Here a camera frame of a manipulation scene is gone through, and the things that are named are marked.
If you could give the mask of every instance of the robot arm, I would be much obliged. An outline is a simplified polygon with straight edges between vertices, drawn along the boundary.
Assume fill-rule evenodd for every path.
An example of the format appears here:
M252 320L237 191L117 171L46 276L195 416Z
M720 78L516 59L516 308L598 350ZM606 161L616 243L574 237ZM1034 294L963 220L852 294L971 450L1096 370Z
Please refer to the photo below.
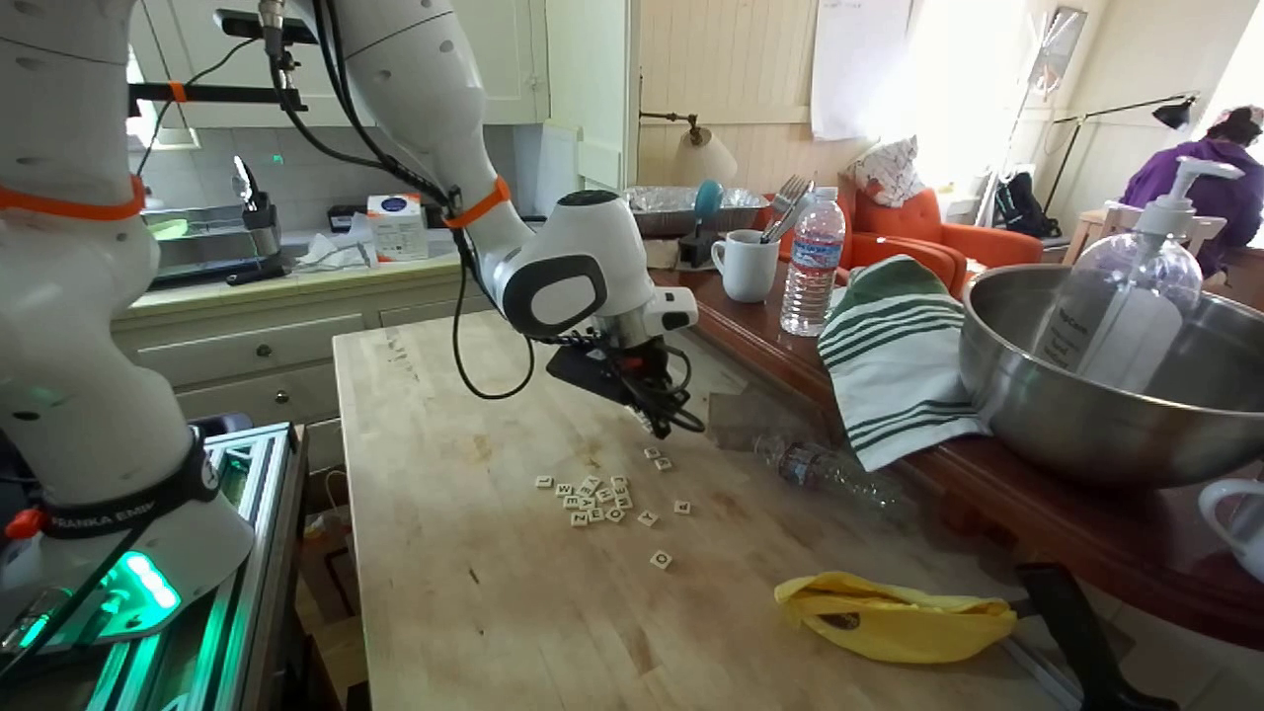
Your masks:
M481 78L452 3L295 9L315 18L336 91L356 87L356 105L393 134L408 166L395 174L428 174L428 195L448 201L465 267L495 308L520 337L561 342L551 370L637 405L656 436L690 423L658 337L694 325L694 296L647 279L639 229L616 195L569 195L541 232L527 229L485 158ZM285 0L260 0L260 25L273 66L285 66Z
M0 429L46 507L46 524L5 550L0 653L17 657L0 678L41 649L170 623L252 550L173 392L109 338L158 265L125 178L123 111L109 111L125 100L129 9L0 3L0 91L24 93L0 134ZM452 3L299 9L336 30L336 66L398 166L437 186L497 313L561 342L551 370L637 405L656 436L690 423L662 349L662 330L694 320L690 294L647 279L616 195L574 195L541 232L520 224L481 145L481 82ZM285 3L260 0L275 78L279 25Z

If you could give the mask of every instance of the black cable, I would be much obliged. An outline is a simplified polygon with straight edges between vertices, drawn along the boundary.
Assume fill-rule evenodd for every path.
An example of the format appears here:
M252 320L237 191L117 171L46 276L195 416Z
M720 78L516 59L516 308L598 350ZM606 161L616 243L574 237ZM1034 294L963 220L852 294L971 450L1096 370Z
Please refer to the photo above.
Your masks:
M669 349L669 357L677 357L681 365L683 365L683 374L681 374L681 382L672 382L677 392L689 392L689 382L694 379L694 365L689 358L689 350L681 350L681 349ZM672 416L672 423L681 427L681 429L706 429L705 427L705 419L701 416L690 416L690 409L677 409Z
M356 100L353 100L353 87L349 87L349 64L342 64L342 28L341 28L341 9L336 0L315 0L314 3L315 13L315 37L321 37L321 59L323 59L323 76L353 122L353 132L361 134L361 141L379 158L379 166L389 174L395 174L398 182L424 191L428 201L444 205L444 191L418 174L411 174L395 154L389 154L371 134L369 125L361 122L361 111L356 111Z
M184 87L195 87L195 82L200 82L206 76L223 70L223 66L227 66L237 51L246 51L249 43L257 43L257 38L232 43L219 64L209 64L209 66L200 66L196 76L191 76ZM141 154L141 161L137 161L136 174L145 174L149 154L154 154L154 141L158 141L158 132L162 132L162 122L167 122L167 111L170 111L170 101L162 101L162 111L158 111L158 120L154 120L154 132L149 132L149 145L145 145L145 154Z
M275 55L267 55L267 78L273 78L273 91L285 93L279 59L275 59ZM383 166L371 161L371 158L361 158L361 154L342 154L342 149L323 145L323 141L310 132L310 122L295 113L295 105L287 105L285 100L279 100L279 111L285 111L287 125L299 132L299 138L304 138L310 145L315 145L323 158L353 161L353 166L369 166L369 171L383 171Z
M431 199L435 205L444 205L448 212L453 212L460 205L460 195L444 195L435 182L424 182L418 174L411 174L395 154L389 154L361 122L361 111L356 111L356 100L353 100L353 87L349 87L349 64L342 64L342 28L341 28L341 9L336 0L315 0L314 3L314 18L315 18L315 43L321 43L321 59L323 59L323 76L353 122L353 132L361 134L361 141L379 158L379 171L395 174L404 186L414 186L424 199ZM469 294L469 276L478 283L478 294L485 301L495 301L481 283L481 272L478 272L478 261L475 261L475 247L465 242L462 229L452 229L452 242L460 247L460 261L462 261L462 276L460 276L460 296L453 296L453 313L452 313L452 357L453 357L453 367L460 367L460 379L465 382L469 395L478 398L512 398L516 392L529 386L529 379L539 374L539 350L533 342L527 338L527 374L520 382L512 382L508 392L481 392L469 370L465 370L465 357L462 357L462 316L465 316L465 294Z
M529 386L529 379L539 374L539 349L533 349L529 338L520 338L520 342L527 342L527 374L520 374L520 382L516 382L516 386L508 386L508 392L481 392L481 386L469 379L465 358L462 358L462 313L465 313L465 290L469 290L469 276L465 276L465 267L462 267L460 301L453 301L453 313L452 313L452 358L453 358L453 367L460 367L460 374L462 374L465 392L475 392L475 398L512 398L512 395L516 395L516 392L527 392L527 386Z
M46 623L37 633L37 641L17 653L5 666L0 666L0 686L7 685L7 677L44 653L44 642L79 613L79 604L95 592L95 585L116 569L116 561L149 529L149 517L141 517L136 529L125 529L125 538L79 582L79 590L46 616Z

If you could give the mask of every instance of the kitchen cabinet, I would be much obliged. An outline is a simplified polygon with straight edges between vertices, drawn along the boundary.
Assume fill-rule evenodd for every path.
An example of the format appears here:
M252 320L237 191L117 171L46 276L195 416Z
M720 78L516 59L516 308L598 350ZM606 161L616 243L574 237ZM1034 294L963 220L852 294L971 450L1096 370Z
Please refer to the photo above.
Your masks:
M637 9L633 0L547 0L551 125L574 134L577 186L637 182Z
M257 0L141 0L136 13L136 55L141 78L167 82L170 76L191 78L212 66L237 43L232 37L223 37L212 9L252 13ZM551 111L547 0L453 0L453 13L462 17L478 59L485 122L541 122ZM310 105L304 122L349 125L336 105L336 91L323 78L321 51L299 43L291 55L299 64L291 87ZM246 46L206 82L273 87L267 59L260 46ZM275 105L191 101L183 113L191 125L287 125Z
M453 294L460 267L424 261L252 290L167 290L116 320L116 338L170 379L191 423L310 423L310 471L329 471L342 462L332 338L452 316Z

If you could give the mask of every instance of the orange ring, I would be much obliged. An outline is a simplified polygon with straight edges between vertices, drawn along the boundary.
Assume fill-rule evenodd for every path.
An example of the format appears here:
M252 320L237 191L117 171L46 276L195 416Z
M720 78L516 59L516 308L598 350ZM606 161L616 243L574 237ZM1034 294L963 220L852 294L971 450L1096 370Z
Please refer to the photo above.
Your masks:
M191 101L191 91L184 91L184 82L167 82L167 91L170 91L170 101Z
M70 220L129 220L145 211L145 186L136 174L129 178L129 199L117 205L84 205L84 201L58 201L44 195L21 195L0 186L0 212L5 211L24 211L24 212L53 212L53 216L70 216Z
M475 201L465 212L452 216L448 229L465 229L465 224L481 220L489 211L497 211L502 201L508 201L508 182L495 178L489 195L481 201Z

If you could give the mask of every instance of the water bottle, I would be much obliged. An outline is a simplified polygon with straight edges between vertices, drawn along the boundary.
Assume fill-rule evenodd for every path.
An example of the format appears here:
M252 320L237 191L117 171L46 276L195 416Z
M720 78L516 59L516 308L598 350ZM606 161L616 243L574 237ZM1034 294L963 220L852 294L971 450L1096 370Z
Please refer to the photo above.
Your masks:
M835 267L843 257L844 216L836 191L818 186L793 224L790 272L784 294L784 330L818 337L831 308Z

